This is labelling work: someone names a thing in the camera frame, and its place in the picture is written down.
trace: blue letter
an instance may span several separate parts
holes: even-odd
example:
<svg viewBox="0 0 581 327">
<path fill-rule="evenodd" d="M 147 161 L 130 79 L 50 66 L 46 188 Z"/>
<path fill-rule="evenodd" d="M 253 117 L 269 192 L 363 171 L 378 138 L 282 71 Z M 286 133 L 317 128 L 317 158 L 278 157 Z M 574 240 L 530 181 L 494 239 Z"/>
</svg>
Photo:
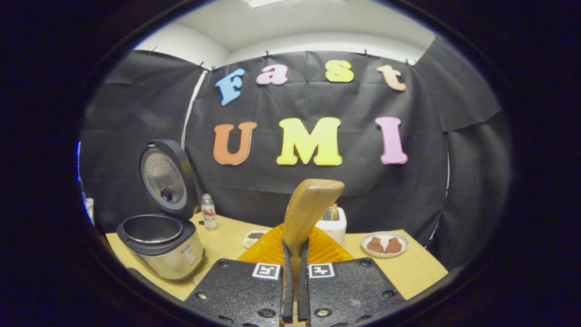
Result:
<svg viewBox="0 0 581 327">
<path fill-rule="evenodd" d="M 233 73 L 230 73 L 225 78 L 216 82 L 216 86 L 219 87 L 220 92 L 222 92 L 222 105 L 226 105 L 240 96 L 240 91 L 237 91 L 234 88 L 242 87 L 242 79 L 238 77 L 242 75 L 244 75 L 244 69 L 238 68 L 237 70 L 234 70 Z"/>
</svg>

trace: white wall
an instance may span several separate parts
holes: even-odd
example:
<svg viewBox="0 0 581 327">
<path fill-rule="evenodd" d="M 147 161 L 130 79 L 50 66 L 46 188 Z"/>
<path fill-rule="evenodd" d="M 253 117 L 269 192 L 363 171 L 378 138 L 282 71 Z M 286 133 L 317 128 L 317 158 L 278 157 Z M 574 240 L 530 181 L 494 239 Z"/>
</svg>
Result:
<svg viewBox="0 0 581 327">
<path fill-rule="evenodd" d="M 347 51 L 381 56 L 404 62 L 414 63 L 426 49 L 418 48 L 391 38 L 356 33 L 308 33 L 279 37 L 250 45 L 234 51 L 228 56 L 225 65 L 269 54 L 293 51 Z"/>
<path fill-rule="evenodd" d="M 135 49 L 151 51 L 155 47 L 155 52 L 176 56 L 197 65 L 204 62 L 202 66 L 206 69 L 224 66 L 230 54 L 230 51 L 211 38 L 177 23 L 158 30 Z"/>
</svg>

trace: orange plastic object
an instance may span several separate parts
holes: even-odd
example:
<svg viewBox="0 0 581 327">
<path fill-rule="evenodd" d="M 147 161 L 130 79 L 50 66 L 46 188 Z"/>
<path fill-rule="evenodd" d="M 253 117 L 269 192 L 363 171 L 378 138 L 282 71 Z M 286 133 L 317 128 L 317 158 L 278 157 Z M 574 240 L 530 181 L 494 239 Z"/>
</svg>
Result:
<svg viewBox="0 0 581 327">
<path fill-rule="evenodd" d="M 264 264 L 285 265 L 282 253 L 282 225 L 271 229 L 254 245 L 244 252 L 238 260 L 246 262 L 262 262 Z M 353 257 L 345 251 L 334 239 L 321 229 L 314 227 L 309 234 L 308 264 L 326 264 L 352 260 Z"/>
</svg>

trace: ceiling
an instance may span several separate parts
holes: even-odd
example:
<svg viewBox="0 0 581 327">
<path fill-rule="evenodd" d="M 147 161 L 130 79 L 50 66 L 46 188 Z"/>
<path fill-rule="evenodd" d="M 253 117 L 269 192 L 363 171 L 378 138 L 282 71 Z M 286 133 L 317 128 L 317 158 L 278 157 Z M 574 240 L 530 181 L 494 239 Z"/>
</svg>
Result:
<svg viewBox="0 0 581 327">
<path fill-rule="evenodd" d="M 289 0 L 252 8 L 244 0 L 216 0 L 177 20 L 229 51 L 294 34 L 349 32 L 427 48 L 433 33 L 373 0 Z"/>
</svg>

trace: plastic bottle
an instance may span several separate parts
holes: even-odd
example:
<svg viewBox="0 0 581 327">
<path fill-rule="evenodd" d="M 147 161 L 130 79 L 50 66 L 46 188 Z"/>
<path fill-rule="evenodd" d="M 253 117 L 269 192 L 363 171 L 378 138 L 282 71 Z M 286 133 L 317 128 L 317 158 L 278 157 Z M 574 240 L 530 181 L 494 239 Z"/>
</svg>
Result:
<svg viewBox="0 0 581 327">
<path fill-rule="evenodd" d="M 202 207 L 202 215 L 204 217 L 204 226 L 207 230 L 218 229 L 218 222 L 216 221 L 216 208 L 214 207 L 214 201 L 208 193 L 204 193 L 202 196 L 202 202 L 200 203 Z"/>
</svg>

